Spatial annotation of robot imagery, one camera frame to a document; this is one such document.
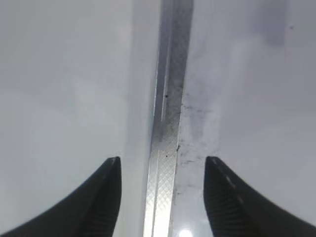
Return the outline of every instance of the white panel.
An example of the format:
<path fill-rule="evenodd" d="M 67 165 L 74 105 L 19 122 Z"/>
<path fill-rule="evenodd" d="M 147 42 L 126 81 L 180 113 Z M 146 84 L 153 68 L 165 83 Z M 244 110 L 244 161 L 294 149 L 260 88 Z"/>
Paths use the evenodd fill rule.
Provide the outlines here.
<path fill-rule="evenodd" d="M 157 6 L 0 1 L 0 233 L 67 196 L 106 158 L 122 156 L 116 235 L 140 236 Z"/>
<path fill-rule="evenodd" d="M 316 2 L 195 1 L 172 221 L 173 237 L 211 236 L 206 156 L 316 225 Z"/>

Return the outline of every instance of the dark stain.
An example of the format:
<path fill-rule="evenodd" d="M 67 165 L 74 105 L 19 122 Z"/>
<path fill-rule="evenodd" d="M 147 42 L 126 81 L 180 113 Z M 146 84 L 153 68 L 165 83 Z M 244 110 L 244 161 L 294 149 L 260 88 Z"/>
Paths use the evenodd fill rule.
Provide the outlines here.
<path fill-rule="evenodd" d="M 190 164 L 190 163 L 194 163 L 194 161 L 193 160 L 186 160 L 183 162 L 183 164 Z"/>
<path fill-rule="evenodd" d="M 184 156 L 186 156 L 186 155 L 187 155 L 187 153 L 188 153 L 188 151 L 186 151 L 186 152 L 182 152 L 182 153 L 180 154 L 180 156 L 181 156 L 181 157 L 184 157 Z"/>
<path fill-rule="evenodd" d="M 283 46 L 288 0 L 263 0 L 253 20 L 253 31 L 272 46 Z"/>
<path fill-rule="evenodd" d="M 190 110 L 190 109 L 192 109 L 192 106 L 184 106 L 183 107 L 185 110 Z"/>

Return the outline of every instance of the black plastic part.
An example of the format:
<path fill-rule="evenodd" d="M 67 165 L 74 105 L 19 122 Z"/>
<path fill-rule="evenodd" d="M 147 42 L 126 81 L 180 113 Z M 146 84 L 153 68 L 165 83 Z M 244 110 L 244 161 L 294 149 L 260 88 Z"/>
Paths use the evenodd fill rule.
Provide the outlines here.
<path fill-rule="evenodd" d="M 120 198 L 120 159 L 109 158 L 64 200 L 2 236 L 111 237 Z"/>
<path fill-rule="evenodd" d="M 207 157 L 204 203 L 215 237 L 316 237 L 316 228 L 267 200 L 219 158 Z"/>

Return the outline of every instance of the metal strip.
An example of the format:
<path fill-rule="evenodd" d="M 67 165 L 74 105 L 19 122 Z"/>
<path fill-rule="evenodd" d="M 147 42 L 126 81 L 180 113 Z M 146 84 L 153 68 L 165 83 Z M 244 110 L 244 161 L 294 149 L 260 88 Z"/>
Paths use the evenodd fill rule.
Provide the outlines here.
<path fill-rule="evenodd" d="M 161 0 L 144 237 L 168 236 L 192 3 L 192 0 Z"/>

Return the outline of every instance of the diamond plate pattern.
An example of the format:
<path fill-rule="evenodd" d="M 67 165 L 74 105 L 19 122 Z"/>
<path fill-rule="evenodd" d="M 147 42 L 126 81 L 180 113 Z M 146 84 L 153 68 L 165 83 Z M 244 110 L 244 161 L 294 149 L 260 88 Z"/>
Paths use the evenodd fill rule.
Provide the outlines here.
<path fill-rule="evenodd" d="M 144 237 L 168 236 L 192 11 L 193 0 L 162 0 Z"/>

